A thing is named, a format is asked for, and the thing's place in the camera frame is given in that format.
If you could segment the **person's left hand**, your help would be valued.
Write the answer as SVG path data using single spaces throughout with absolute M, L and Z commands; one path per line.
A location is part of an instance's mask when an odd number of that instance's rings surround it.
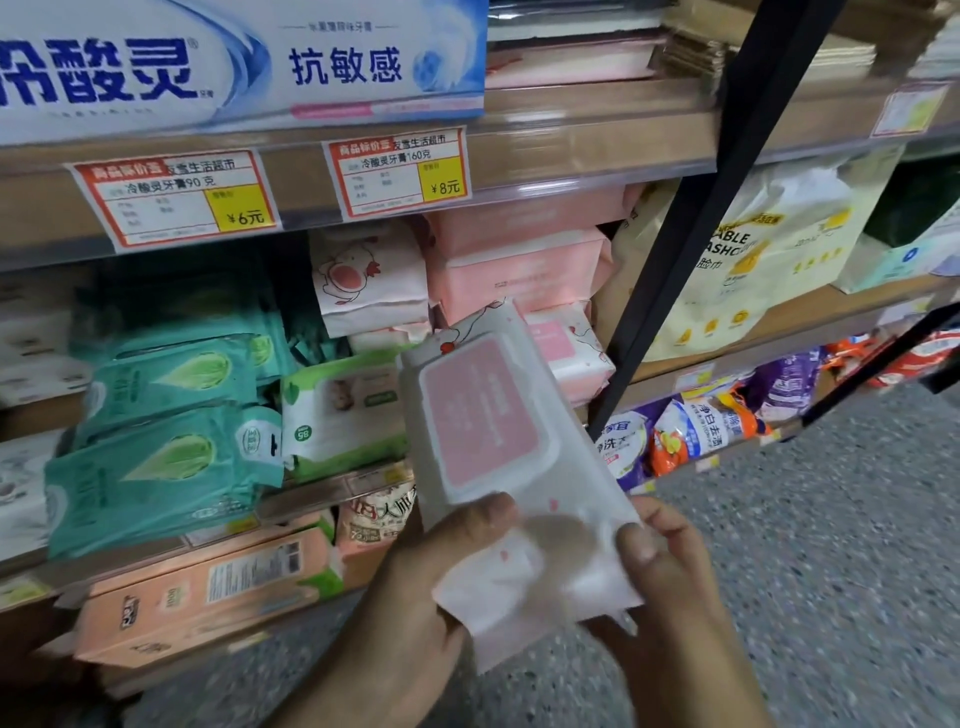
M 434 596 L 466 560 L 439 557 L 439 522 L 409 521 L 412 534 L 390 549 L 343 632 L 345 663 L 386 674 L 400 692 L 409 728 L 418 728 L 442 696 L 469 636 Z

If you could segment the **person's right hand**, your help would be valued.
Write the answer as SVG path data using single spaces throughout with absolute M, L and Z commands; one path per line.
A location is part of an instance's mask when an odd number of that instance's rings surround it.
M 629 633 L 610 616 L 582 623 L 614 658 L 629 690 L 645 671 L 667 662 L 727 663 L 756 681 L 724 606 L 710 553 L 700 532 L 673 506 L 648 495 L 630 502 L 672 557 L 674 577 L 662 592 L 639 592 L 642 604 L 628 614 Z

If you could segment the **white wipes pack pink lid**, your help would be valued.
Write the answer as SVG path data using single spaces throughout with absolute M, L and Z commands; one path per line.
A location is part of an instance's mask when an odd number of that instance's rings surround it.
M 403 349 L 397 370 L 424 528 L 491 493 L 520 515 L 434 589 L 468 630 L 477 674 L 642 603 L 616 547 L 641 519 L 509 298 Z

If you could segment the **person's left forearm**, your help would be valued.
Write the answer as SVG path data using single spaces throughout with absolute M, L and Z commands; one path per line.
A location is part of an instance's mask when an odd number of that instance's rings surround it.
M 323 664 L 285 698 L 260 728 L 409 728 L 401 693 L 383 670 Z

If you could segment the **orange blue detergent bag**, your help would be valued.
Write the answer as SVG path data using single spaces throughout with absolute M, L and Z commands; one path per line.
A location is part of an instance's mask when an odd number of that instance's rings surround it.
M 675 396 L 652 426 L 652 474 L 666 476 L 691 461 L 769 431 L 738 390 L 693 398 Z

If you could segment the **pink tissue pack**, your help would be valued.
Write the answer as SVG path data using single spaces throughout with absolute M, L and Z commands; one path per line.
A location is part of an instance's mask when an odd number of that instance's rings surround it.
M 526 313 L 589 300 L 615 270 L 611 240 L 597 227 L 447 256 L 422 247 L 429 300 L 454 324 L 487 305 L 513 300 Z
M 438 249 L 448 258 L 485 253 L 623 220 L 645 183 L 426 212 Z

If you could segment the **white chick print pack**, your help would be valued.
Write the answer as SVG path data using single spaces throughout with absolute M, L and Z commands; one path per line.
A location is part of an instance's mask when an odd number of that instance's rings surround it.
M 404 220 L 313 228 L 307 240 L 318 308 L 330 337 L 429 321 L 426 261 Z

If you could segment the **short wooden shelf board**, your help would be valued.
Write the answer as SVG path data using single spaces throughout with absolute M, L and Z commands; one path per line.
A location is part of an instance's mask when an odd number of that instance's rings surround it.
M 614 412 L 959 301 L 960 276 L 928 274 L 850 295 L 823 286 L 770 309 L 746 337 L 729 346 L 640 364 Z

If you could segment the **black slanted metal bar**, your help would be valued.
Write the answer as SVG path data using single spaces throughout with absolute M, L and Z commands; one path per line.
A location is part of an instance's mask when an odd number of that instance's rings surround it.
M 904 333 L 887 340 L 853 372 L 840 379 L 827 393 L 816 400 L 800 417 L 802 429 L 809 429 L 819 420 L 864 388 L 872 379 L 889 369 L 899 359 L 926 340 L 930 334 L 945 328 L 960 317 L 960 299 L 934 308 Z

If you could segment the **red orange detergent bag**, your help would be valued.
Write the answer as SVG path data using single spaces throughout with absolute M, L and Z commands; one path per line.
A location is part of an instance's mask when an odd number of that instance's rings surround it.
M 870 333 L 852 335 L 827 344 L 823 348 L 821 370 L 832 373 L 836 383 L 840 383 L 892 344 L 898 332 L 895 327 L 881 326 Z M 870 378 L 866 385 L 873 389 L 886 389 L 929 374 L 947 361 L 958 347 L 960 325 L 935 330 Z

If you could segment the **small red white price tag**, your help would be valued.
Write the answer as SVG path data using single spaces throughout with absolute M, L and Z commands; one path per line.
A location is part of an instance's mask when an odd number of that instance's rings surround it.
M 467 127 L 323 141 L 342 221 L 423 213 L 474 199 Z

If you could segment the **black metal shelf upright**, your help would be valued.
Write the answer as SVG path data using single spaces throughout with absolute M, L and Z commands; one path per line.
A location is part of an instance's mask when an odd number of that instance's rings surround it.
M 754 167 L 765 143 L 847 0 L 761 0 L 720 87 L 715 171 L 685 176 L 606 351 L 616 371 L 588 407 L 597 441 L 694 266 Z

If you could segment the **light blue white pack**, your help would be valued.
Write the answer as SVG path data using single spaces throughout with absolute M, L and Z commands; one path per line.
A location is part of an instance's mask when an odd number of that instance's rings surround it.
M 832 286 L 852 295 L 918 278 L 955 254 L 960 254 L 960 225 L 901 246 L 862 232 Z

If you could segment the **white tissue pack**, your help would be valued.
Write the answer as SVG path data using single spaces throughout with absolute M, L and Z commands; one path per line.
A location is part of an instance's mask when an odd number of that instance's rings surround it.
M 0 442 L 0 562 L 46 547 L 44 469 L 64 429 Z
M 76 394 L 92 378 L 68 351 L 75 286 L 69 279 L 0 276 L 0 408 Z

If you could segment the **pale price tag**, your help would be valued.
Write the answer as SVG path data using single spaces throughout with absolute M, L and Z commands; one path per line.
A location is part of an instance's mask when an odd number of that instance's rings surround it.
M 953 84 L 950 81 L 907 83 L 889 94 L 871 131 L 871 139 L 894 139 L 925 134 Z

